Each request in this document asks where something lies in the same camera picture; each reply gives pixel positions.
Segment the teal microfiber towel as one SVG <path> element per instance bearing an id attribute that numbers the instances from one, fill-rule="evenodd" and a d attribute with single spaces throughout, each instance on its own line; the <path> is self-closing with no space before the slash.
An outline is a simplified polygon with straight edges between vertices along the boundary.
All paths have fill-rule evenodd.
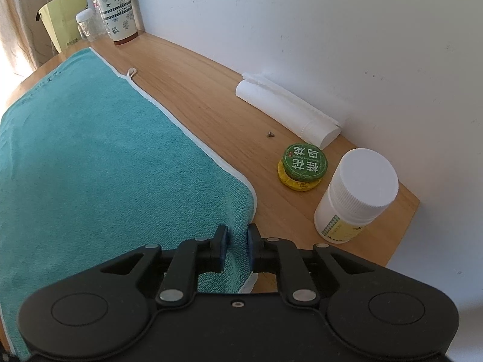
<path id="1" fill-rule="evenodd" d="M 1 320 L 16 324 L 36 290 L 145 244 L 174 249 L 230 229 L 208 293 L 251 280 L 246 228 L 253 186 L 127 75 L 85 48 L 36 83 L 1 119 Z"/>

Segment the green yellow round tin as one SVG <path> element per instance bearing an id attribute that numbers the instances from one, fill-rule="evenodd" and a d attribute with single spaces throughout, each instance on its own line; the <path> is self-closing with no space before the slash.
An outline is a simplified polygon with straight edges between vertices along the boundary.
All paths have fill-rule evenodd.
<path id="1" fill-rule="evenodd" d="M 289 145 L 277 165 L 277 175 L 291 190 L 305 192 L 314 189 L 328 170 L 326 155 L 315 145 Z"/>

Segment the white pill bottle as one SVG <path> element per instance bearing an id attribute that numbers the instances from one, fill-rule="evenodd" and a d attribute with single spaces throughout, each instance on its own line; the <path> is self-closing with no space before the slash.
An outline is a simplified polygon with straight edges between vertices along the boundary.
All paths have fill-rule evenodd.
<path id="1" fill-rule="evenodd" d="M 348 151 L 315 210 L 315 228 L 330 243 L 346 243 L 379 217 L 398 192 L 396 171 L 384 156 L 365 148 Z"/>

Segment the white tissue roll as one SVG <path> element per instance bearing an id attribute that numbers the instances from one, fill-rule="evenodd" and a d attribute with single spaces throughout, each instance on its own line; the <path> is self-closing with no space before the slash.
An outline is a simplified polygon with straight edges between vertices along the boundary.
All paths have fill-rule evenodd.
<path id="1" fill-rule="evenodd" d="M 341 133 L 339 122 L 260 75 L 244 73 L 236 96 L 323 150 Z"/>

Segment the small jar white lid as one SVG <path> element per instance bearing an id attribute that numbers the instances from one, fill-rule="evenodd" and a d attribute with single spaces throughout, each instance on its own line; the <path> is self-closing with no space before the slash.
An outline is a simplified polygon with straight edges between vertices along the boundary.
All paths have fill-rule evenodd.
<path id="1" fill-rule="evenodd" d="M 96 16 L 92 8 L 86 8 L 75 16 L 81 38 L 93 42 L 98 37 Z"/>

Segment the white floral tumbler red base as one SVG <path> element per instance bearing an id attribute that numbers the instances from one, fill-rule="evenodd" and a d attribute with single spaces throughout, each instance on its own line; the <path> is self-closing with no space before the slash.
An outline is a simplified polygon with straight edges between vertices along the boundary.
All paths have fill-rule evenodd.
<path id="1" fill-rule="evenodd" d="M 103 24 L 115 45 L 138 36 L 132 0 L 95 0 Z"/>

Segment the yellow-green paper bag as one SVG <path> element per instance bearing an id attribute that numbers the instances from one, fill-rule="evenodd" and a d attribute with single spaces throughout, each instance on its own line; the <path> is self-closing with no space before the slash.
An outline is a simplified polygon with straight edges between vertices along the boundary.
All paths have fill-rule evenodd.
<path id="1" fill-rule="evenodd" d="M 86 8 L 87 0 L 52 0 L 38 10 L 36 21 L 43 22 L 58 53 L 81 39 L 75 16 Z"/>

